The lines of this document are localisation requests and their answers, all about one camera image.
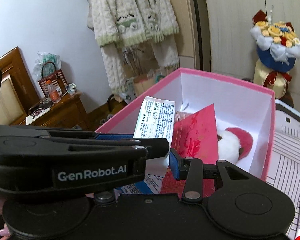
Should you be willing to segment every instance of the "wooden floor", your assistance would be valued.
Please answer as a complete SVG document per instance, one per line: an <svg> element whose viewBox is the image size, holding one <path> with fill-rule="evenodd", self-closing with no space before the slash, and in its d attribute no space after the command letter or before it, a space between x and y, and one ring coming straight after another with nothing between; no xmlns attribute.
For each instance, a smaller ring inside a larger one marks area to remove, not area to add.
<svg viewBox="0 0 300 240"><path fill-rule="evenodd" d="M126 105L127 104L124 101L119 103L112 99L109 104L105 103L88 113L89 131L95 131L100 126L100 121L102 119L107 119L108 114L116 114Z"/></svg>

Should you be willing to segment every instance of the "pink box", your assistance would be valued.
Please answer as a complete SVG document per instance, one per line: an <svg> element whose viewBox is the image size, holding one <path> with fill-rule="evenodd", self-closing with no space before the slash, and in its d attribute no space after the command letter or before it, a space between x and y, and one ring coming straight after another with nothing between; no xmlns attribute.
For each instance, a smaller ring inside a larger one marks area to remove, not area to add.
<svg viewBox="0 0 300 240"><path fill-rule="evenodd" d="M274 136L272 90L220 74L179 68L132 101L97 132L133 134L146 96L175 101L176 111L188 113L214 104L218 130L239 127L253 137L250 153L236 165L265 180Z"/></svg>

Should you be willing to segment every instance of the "red and white plush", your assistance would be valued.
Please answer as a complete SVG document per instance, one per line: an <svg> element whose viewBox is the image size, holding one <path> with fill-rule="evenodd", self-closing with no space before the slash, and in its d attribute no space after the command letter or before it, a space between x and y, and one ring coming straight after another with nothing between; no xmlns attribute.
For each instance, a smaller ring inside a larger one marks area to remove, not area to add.
<svg viewBox="0 0 300 240"><path fill-rule="evenodd" d="M249 154L253 145L250 133L237 127L218 132L218 153L220 160L236 164Z"/></svg>

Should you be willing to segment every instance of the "pink fingernail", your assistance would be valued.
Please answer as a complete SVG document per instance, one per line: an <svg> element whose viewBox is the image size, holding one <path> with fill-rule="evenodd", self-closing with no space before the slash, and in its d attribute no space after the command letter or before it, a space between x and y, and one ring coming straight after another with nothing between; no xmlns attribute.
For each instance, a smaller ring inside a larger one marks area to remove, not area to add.
<svg viewBox="0 0 300 240"><path fill-rule="evenodd" d="M8 228L4 228L0 230L0 236L9 236L9 229Z"/></svg>

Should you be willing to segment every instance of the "red envelope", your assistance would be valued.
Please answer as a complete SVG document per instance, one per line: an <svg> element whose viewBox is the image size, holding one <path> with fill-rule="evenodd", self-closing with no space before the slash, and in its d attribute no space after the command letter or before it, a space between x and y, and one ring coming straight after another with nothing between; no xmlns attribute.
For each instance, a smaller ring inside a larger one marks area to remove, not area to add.
<svg viewBox="0 0 300 240"><path fill-rule="evenodd" d="M183 158L195 157L203 163L216 164L218 136L213 104L174 124L171 147ZM161 193L177 193L180 197L184 184L184 180L175 181L168 170ZM214 192L213 180L204 180L203 192L204 196Z"/></svg>

